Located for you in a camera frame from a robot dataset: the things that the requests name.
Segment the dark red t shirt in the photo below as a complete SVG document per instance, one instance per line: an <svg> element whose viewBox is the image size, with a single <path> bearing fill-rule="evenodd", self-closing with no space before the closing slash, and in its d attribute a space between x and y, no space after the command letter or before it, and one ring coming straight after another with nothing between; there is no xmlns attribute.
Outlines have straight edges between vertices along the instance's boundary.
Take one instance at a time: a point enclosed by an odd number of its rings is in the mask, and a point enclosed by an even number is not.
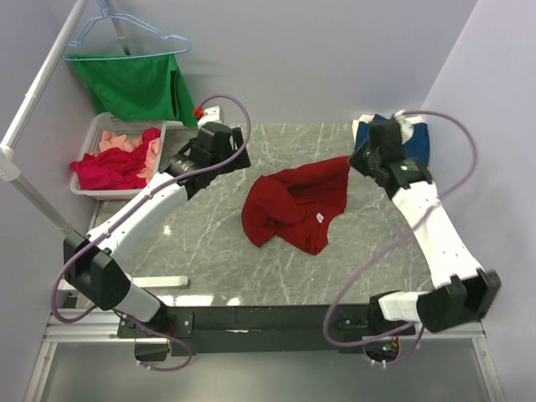
<svg viewBox="0 0 536 402"><path fill-rule="evenodd" d="M310 255L328 244L334 218L348 200L347 157L335 157L257 178L241 212L248 240L261 247L278 236Z"/></svg>

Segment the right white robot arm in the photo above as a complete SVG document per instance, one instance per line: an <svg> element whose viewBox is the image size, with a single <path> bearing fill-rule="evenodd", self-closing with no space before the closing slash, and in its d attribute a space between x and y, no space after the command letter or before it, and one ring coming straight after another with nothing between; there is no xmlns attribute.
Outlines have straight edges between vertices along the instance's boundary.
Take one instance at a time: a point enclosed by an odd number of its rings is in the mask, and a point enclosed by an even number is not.
<svg viewBox="0 0 536 402"><path fill-rule="evenodd" d="M482 320L501 287L462 242L443 209L427 162L406 146L419 137L420 117L363 115L353 121L355 147L350 165L372 178L414 228L430 270L431 291L392 291L371 298L368 326L385 334L397 322L418 322L440 332Z"/></svg>

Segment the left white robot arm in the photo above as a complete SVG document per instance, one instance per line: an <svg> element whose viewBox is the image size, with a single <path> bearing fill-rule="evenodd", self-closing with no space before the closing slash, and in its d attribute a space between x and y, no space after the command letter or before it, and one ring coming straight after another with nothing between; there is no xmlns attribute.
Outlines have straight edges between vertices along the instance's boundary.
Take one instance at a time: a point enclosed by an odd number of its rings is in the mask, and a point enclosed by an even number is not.
<svg viewBox="0 0 536 402"><path fill-rule="evenodd" d="M101 310L137 321L147 336L167 332L167 305L134 284L121 263L148 230L219 175L248 168L250 134L250 128L203 124L119 212L87 234L74 232L64 239L64 280Z"/></svg>

